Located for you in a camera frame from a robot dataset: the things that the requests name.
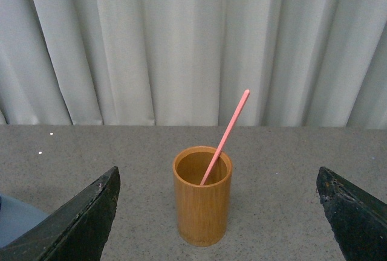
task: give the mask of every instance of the cup rim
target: cup rim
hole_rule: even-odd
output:
[[[190,146],[190,147],[187,147],[187,148],[183,149],[174,158],[174,161],[173,161],[174,175],[179,179],[179,181],[185,183],[186,185],[189,185],[189,186],[192,186],[192,187],[198,187],[198,188],[201,188],[201,189],[208,188],[208,187],[213,187],[213,186],[216,186],[216,185],[220,185],[222,182],[227,181],[231,177],[233,166],[232,166],[231,158],[223,151],[220,153],[219,157],[224,160],[224,163],[225,163],[226,167],[228,168],[228,172],[226,173],[226,175],[224,176],[223,179],[221,179],[220,181],[218,181],[218,182],[216,182],[214,184],[205,184],[205,185],[192,184],[192,183],[187,182],[186,180],[184,180],[176,171],[176,164],[177,164],[178,160],[182,160],[184,157],[186,157],[186,156],[188,156],[188,155],[190,155],[192,153],[195,153],[195,152],[211,152],[211,153],[215,153],[215,151],[216,151],[216,148],[212,147],[212,146]]]

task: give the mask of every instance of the pink straw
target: pink straw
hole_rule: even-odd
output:
[[[216,149],[215,154],[212,157],[210,165],[208,166],[206,173],[204,174],[203,179],[201,180],[200,185],[204,185],[204,183],[206,183],[206,180],[211,172],[211,169],[212,169],[213,165],[215,164],[215,161],[218,159],[220,153],[222,152],[223,146],[225,145],[225,143],[230,135],[231,130],[233,129],[240,113],[242,112],[242,109],[243,109],[249,95],[250,95],[250,90],[244,91],[242,98],[239,101],[239,104],[237,105],[237,107],[235,109],[234,115],[232,115],[230,123],[229,123],[228,127],[226,128],[225,133],[223,134],[222,140],[220,141],[218,148]]]

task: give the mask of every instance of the gray fabric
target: gray fabric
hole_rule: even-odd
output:
[[[0,6],[0,123],[387,127],[386,0]]]

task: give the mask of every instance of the gray countertop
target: gray countertop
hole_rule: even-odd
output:
[[[52,213],[118,166],[102,260],[344,260],[316,193],[320,166],[387,202],[384,130],[236,127],[224,149],[234,165],[227,232],[213,246],[191,246],[177,232],[172,161],[189,146],[216,147],[223,132],[2,125],[0,191]]]

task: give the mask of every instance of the straw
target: straw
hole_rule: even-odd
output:
[[[226,128],[226,131],[223,134],[222,140],[220,141],[218,148],[216,149],[215,154],[212,157],[210,165],[208,166],[206,173],[204,174],[203,179],[200,182],[200,185],[204,185],[206,183],[206,180],[211,172],[211,169],[212,169],[213,165],[215,164],[215,161],[218,159],[220,153],[222,152],[223,146],[225,145],[225,143],[230,135],[231,130],[233,129],[240,113],[242,112],[242,109],[243,109],[249,95],[250,95],[250,90],[244,91],[242,98],[239,101],[239,104],[237,105],[237,107],[235,109],[234,115],[232,115],[230,123],[229,123],[228,127]]]

